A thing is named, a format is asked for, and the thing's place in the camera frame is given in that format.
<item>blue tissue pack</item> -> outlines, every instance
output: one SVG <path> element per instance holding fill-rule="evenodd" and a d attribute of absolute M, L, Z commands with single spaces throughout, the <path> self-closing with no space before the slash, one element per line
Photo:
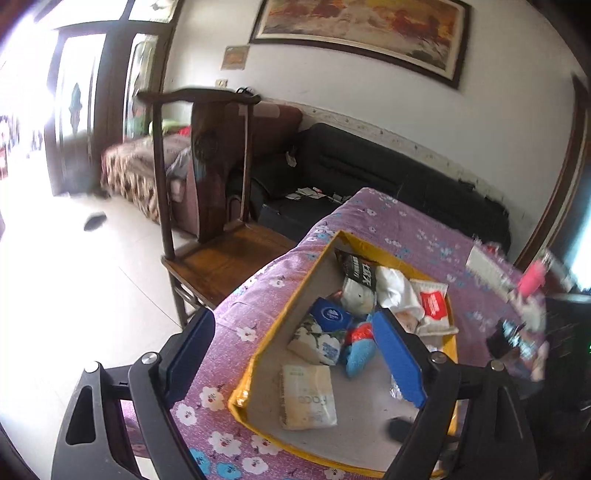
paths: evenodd
<path fill-rule="evenodd" d="M 317 298 L 312 305 L 310 315 L 326 333 L 346 330 L 353 320 L 353 315 L 349 312 L 321 297 Z"/>

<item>green cloth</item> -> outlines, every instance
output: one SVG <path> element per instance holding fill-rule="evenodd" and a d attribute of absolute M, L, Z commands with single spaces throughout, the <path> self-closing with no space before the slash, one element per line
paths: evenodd
<path fill-rule="evenodd" d="M 153 122 L 150 122 L 150 125 L 148 127 L 148 133 L 150 136 L 152 136 L 152 123 Z M 164 118 L 162 120 L 162 133 L 163 135 L 176 133 L 182 128 L 185 128 L 186 126 L 187 124 L 177 122 L 176 120 L 171 120 L 170 118 Z"/>

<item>patterned blanket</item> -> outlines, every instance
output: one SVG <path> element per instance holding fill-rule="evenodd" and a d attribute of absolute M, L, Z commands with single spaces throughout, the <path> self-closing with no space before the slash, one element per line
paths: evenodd
<path fill-rule="evenodd" d="M 293 456 L 240 425 L 226 402 L 261 339 L 338 230 L 351 232 L 449 285 L 459 360 L 486 365 L 485 338 L 512 307 L 465 269 L 474 240 L 376 190 L 364 188 L 300 244 L 253 275 L 215 310 L 216 334 L 186 398 L 171 413 L 210 479 L 342 480 L 364 477 Z M 494 258 L 513 280 L 520 273 Z M 131 402 L 124 415 L 135 454 L 146 456 Z"/>
<path fill-rule="evenodd" d="M 164 137 L 164 164 L 168 167 L 178 154 L 189 147 L 191 139 L 183 135 Z M 159 222 L 154 181 L 154 140 L 144 137 L 107 148 L 102 156 L 100 185 L 112 194 L 132 202 L 153 222 Z"/>

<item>pink object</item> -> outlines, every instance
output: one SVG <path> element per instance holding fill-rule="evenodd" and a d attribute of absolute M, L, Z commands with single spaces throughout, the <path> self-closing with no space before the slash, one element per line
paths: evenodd
<path fill-rule="evenodd" d="M 517 285 L 517 291 L 526 299 L 544 285 L 546 273 L 547 269 L 544 262 L 536 260 L 525 270 Z"/>

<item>picture frame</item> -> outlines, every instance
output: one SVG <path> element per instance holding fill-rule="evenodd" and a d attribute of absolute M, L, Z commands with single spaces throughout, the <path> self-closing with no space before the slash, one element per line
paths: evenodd
<path fill-rule="evenodd" d="M 250 43 L 345 51 L 457 89 L 471 15 L 462 0 L 263 0 Z"/>

